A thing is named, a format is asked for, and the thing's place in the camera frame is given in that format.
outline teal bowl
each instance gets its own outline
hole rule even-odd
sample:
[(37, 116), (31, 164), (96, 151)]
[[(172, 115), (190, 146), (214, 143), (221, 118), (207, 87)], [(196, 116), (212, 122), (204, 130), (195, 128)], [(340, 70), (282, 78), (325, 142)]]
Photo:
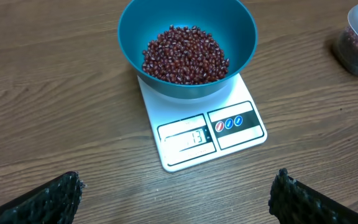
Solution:
[[(212, 33), (230, 59), (229, 73), (222, 80), (203, 85), (174, 84), (142, 71), (143, 50), (169, 26), (193, 27)], [(133, 0), (118, 23), (118, 42), (138, 76), (154, 90), (174, 98), (194, 99), (225, 86), (250, 61), (257, 46), (257, 28), (248, 9), (238, 0)]]

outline pile of red beans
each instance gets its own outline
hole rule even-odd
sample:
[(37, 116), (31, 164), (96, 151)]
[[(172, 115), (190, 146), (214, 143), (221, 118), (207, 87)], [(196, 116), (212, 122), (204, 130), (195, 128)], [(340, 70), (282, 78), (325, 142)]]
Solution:
[(223, 79), (229, 59), (212, 38), (199, 27), (170, 26), (143, 51), (145, 73), (160, 80), (185, 85), (200, 85)]

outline scale button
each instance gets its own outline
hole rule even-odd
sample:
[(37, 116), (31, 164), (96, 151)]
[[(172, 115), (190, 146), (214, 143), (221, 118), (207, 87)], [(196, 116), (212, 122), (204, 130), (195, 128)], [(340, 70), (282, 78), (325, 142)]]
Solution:
[(236, 116), (236, 118), (234, 118), (234, 125), (236, 125), (237, 127), (240, 126), (242, 124), (242, 116)]
[(226, 129), (231, 129), (233, 127), (233, 119), (231, 118), (227, 119), (224, 125)]
[(220, 122), (218, 122), (218, 123), (215, 124), (215, 130), (216, 130), (217, 132), (221, 132), (221, 131), (223, 130), (223, 128), (224, 128), (224, 123), (223, 123), (223, 121), (220, 121)]

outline digital kitchen scale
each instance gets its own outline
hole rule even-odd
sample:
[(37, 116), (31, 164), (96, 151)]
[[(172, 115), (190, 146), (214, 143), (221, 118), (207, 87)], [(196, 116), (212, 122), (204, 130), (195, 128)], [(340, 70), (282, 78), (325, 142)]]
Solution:
[(162, 167), (175, 172), (266, 141), (267, 132), (240, 74), (208, 96), (184, 100), (139, 85)]

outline wood grain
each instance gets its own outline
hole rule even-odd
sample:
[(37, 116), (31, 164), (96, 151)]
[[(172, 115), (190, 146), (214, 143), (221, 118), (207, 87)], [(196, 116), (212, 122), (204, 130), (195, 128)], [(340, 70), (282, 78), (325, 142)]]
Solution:
[(0, 0), (0, 205), (68, 171), (75, 223), (278, 223), (276, 172), (358, 212), (358, 78), (329, 46), (356, 0), (249, 0), (259, 44), (242, 77), (267, 142), (163, 171), (117, 42), (129, 0)]

